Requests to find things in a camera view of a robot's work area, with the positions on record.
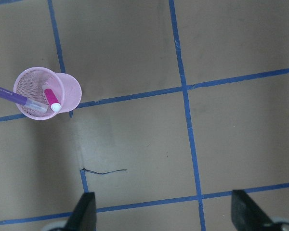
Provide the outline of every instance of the purple marker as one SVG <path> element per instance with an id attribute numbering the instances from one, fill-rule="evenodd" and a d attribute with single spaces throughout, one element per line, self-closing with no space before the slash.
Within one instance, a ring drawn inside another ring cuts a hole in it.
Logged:
<path id="1" fill-rule="evenodd" d="M 19 95 L 15 92 L 6 90 L 6 89 L 1 88 L 1 87 L 0 87 L 0 97 L 3 99 L 6 99 L 8 101 L 23 105 L 25 107 L 29 107 L 31 109 L 34 109 L 34 110 L 42 112 L 42 113 L 45 113 L 48 109 L 48 106 L 43 104 L 43 103 L 29 99 L 25 96 Z"/>

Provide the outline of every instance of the mesh pen holder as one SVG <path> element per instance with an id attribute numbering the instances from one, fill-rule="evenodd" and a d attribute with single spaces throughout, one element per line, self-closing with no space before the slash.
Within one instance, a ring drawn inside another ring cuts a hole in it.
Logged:
<path id="1" fill-rule="evenodd" d="M 74 110 L 81 100 L 81 87 L 71 75 L 55 73 L 44 67 L 32 67 L 22 72 L 14 84 L 13 91 L 35 101 L 48 105 L 42 86 L 48 85 L 55 93 L 61 104 L 61 110 L 54 112 L 48 106 L 47 112 L 41 113 L 34 109 L 16 104 L 18 109 L 27 117 L 35 120 L 45 120 L 58 113 Z"/>

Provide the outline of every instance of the gray floor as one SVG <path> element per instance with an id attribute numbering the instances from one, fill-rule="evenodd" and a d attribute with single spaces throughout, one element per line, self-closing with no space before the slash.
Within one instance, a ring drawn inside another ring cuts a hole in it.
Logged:
<path id="1" fill-rule="evenodd" d="M 43 66 L 83 97 L 46 121 L 0 99 L 0 231 L 67 219 L 86 184 L 98 231 L 234 231 L 232 189 L 289 219 L 289 0 L 176 0 L 181 49 L 167 0 L 8 2 L 0 86 Z"/>

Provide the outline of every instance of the white cap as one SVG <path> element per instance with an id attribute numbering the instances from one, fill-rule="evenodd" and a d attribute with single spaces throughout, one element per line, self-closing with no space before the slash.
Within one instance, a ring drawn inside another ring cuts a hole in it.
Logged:
<path id="1" fill-rule="evenodd" d="M 54 112 L 59 112 L 60 109 L 61 109 L 61 104 L 59 104 L 59 103 L 53 103 L 52 106 L 51 106 L 51 108 L 52 108 L 52 110 L 53 110 Z"/>

